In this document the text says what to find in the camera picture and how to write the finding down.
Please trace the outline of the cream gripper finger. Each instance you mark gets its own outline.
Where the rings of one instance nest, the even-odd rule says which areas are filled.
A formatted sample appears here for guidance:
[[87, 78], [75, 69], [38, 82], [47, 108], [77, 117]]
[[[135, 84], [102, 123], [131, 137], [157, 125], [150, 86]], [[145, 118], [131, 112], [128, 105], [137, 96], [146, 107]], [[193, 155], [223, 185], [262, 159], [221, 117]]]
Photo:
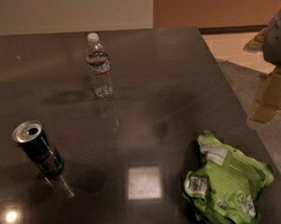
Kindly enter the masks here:
[[257, 89], [246, 121], [247, 127], [252, 130], [268, 125], [281, 110], [281, 67], [270, 74], [261, 74]]
[[263, 39], [266, 34], [266, 29], [261, 29], [256, 35], [248, 41], [248, 45], [251, 49], [261, 49], [263, 47]]

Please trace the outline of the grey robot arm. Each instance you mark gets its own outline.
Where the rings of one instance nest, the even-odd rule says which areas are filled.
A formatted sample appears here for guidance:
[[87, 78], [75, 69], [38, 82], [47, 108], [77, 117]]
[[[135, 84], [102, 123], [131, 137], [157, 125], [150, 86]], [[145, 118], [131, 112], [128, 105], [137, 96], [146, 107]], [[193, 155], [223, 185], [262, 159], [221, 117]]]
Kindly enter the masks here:
[[253, 130], [267, 125], [281, 109], [281, 8], [269, 21], [262, 45], [264, 61], [275, 68], [260, 85], [246, 121]]

